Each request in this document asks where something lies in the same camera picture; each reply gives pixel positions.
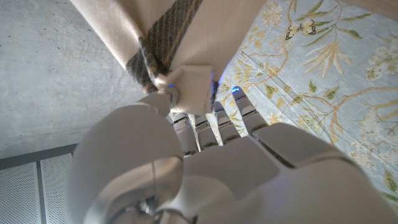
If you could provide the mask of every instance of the white robotic hand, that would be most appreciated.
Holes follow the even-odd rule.
[[[167,122],[177,95],[118,109],[79,143],[68,180],[76,223],[398,223],[357,165],[301,129],[268,126],[240,87],[249,135],[216,102],[223,146],[205,117]]]

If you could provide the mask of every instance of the light blue floral fabric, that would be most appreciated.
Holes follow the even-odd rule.
[[[349,155],[398,208],[397,22],[343,1],[269,1],[217,98],[245,135],[235,85],[270,124],[299,126]]]

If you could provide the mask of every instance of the robot finger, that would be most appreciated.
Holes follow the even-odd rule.
[[[201,151],[210,146],[218,146],[216,136],[206,117],[195,115],[195,129],[198,134],[198,142]]]
[[[226,114],[223,105],[220,102],[214,104],[215,115],[217,119],[218,131],[221,135],[223,144],[227,144],[234,139],[241,136],[236,130],[235,125],[231,122],[229,116]]]
[[[255,109],[241,87],[234,87],[232,89],[232,95],[235,99],[236,105],[238,106],[239,112],[242,115],[242,120],[246,130],[250,135],[252,135],[255,130],[268,126],[264,118],[262,118],[259,112]]]
[[[182,113],[175,113],[172,117],[173,128],[180,140],[184,157],[197,153],[198,145],[189,117]]]

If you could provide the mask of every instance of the perforated metal panel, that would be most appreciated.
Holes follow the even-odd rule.
[[[67,175],[71,162],[71,154],[45,159],[40,162],[47,223],[71,223],[66,205]]]
[[[35,162],[0,170],[0,223],[41,223]]]

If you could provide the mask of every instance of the gray concrete ceiling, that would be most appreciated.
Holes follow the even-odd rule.
[[[0,1],[0,159],[75,144],[144,94],[67,0]]]

